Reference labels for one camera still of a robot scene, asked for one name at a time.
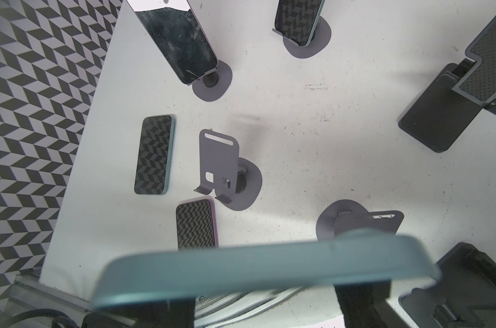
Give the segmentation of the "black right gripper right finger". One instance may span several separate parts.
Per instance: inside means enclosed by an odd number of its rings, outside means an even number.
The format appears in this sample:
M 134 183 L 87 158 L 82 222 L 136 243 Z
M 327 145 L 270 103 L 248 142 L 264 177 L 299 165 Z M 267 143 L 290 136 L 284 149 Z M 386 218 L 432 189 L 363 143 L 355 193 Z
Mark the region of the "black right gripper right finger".
M 409 327 L 387 303 L 391 281 L 334 286 L 334 289 L 345 327 Z

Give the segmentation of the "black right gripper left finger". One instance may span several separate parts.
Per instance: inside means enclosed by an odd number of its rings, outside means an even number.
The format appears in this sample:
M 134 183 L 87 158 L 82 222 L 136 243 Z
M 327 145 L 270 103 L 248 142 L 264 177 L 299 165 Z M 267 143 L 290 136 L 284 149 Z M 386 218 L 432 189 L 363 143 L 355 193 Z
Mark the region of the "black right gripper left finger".
M 143 303 L 128 307 L 133 327 L 194 327 L 195 299 Z

